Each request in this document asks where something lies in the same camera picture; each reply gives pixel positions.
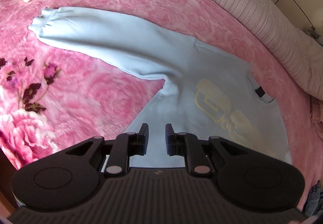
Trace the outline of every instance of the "yellow graphic print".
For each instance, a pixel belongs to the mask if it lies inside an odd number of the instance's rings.
[[[233,110],[229,98],[211,81],[201,79],[197,84],[195,104],[215,123],[226,130],[232,141],[267,155],[269,145],[241,110]]]

